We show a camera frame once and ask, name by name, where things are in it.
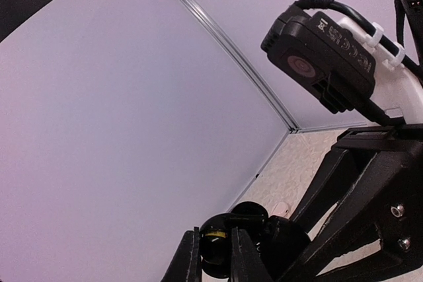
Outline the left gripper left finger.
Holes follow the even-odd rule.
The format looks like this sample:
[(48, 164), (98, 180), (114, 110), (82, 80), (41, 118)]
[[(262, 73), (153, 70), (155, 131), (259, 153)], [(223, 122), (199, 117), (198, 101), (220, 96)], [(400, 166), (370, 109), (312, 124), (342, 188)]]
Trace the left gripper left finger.
[(200, 282), (201, 280), (200, 231), (198, 227), (194, 227), (182, 236), (161, 282)]

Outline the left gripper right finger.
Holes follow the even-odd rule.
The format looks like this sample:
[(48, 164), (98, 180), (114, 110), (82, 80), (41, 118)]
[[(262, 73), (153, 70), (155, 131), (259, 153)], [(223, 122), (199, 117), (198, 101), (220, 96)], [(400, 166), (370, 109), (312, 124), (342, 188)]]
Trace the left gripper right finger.
[(230, 281), (272, 282), (246, 230), (232, 229), (231, 243)]

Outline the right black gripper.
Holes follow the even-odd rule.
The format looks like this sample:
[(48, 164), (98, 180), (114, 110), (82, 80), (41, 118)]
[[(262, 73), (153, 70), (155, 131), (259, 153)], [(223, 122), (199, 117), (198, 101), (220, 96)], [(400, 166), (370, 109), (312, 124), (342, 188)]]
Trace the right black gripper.
[(338, 136), (290, 219), (314, 240), (282, 281), (382, 281), (422, 266), (422, 124)]

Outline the black earbud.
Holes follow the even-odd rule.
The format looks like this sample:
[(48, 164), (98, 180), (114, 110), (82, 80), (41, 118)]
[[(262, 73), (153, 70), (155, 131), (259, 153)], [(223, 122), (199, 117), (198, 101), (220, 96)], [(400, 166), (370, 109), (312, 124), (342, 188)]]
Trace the black earbud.
[(231, 270), (231, 234), (226, 224), (228, 213), (208, 219), (200, 227), (202, 270), (216, 279), (228, 279)]

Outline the pink earbud charging case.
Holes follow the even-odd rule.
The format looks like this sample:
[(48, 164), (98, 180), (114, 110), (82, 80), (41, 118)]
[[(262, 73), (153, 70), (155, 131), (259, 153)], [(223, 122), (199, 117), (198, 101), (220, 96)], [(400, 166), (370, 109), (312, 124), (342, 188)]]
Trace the pink earbud charging case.
[(272, 214), (279, 217), (288, 217), (290, 212), (290, 207), (286, 202), (278, 202), (275, 204)]

